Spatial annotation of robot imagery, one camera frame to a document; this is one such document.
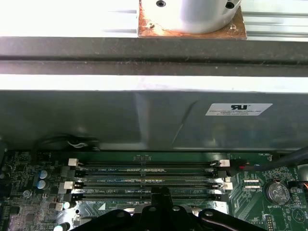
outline connector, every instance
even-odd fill
[[[64,189],[74,189],[74,182],[73,181],[65,181],[64,182]]]

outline sticker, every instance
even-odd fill
[[[213,103],[206,116],[259,116],[272,103]]]

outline metal panel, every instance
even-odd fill
[[[0,6],[5,9],[0,20],[7,22],[1,36],[137,37],[138,0],[56,0],[48,5],[11,0]],[[307,9],[306,0],[243,0],[248,38],[308,41]]]
[[[307,77],[0,77],[0,136],[10,148],[57,133],[97,137],[100,148],[113,150],[307,145]],[[259,116],[205,116],[212,103],[273,106]]]

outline cable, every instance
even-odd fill
[[[39,148],[42,145],[45,144],[51,144],[51,143],[57,143],[57,142],[66,142],[69,145],[73,146],[73,147],[78,147],[78,148],[82,148],[87,146],[86,143],[94,143],[94,142],[98,142],[98,140],[96,138],[88,138],[88,137],[77,137],[77,136],[73,136],[67,133],[59,133],[56,136],[46,136],[43,137],[39,140],[37,140],[34,144],[33,144],[33,148],[30,152],[31,155],[31,163],[32,164],[36,164],[37,162],[37,153]]]
[[[243,171],[269,171],[275,168],[296,165],[299,162],[308,159],[308,147],[299,149],[286,155],[279,160],[263,166],[240,166]]]

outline green circuit board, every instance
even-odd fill
[[[80,164],[68,166],[70,158]],[[133,211],[149,205],[152,186],[167,186],[174,204],[196,212],[214,208],[269,231],[306,231],[304,189],[288,185],[299,181],[297,168],[241,172],[228,178],[203,167],[205,162],[226,159],[261,165],[273,158],[277,157],[269,153],[41,152],[31,165],[29,152],[10,151],[1,166],[0,231],[53,230],[63,222],[73,229],[113,209]],[[48,173],[43,186],[38,185],[42,170]],[[65,189],[68,182],[81,186]],[[233,189],[226,188],[227,183]],[[273,186],[287,188],[278,204],[269,199]],[[221,194],[228,201],[221,200]],[[65,207],[68,201],[71,207]]]

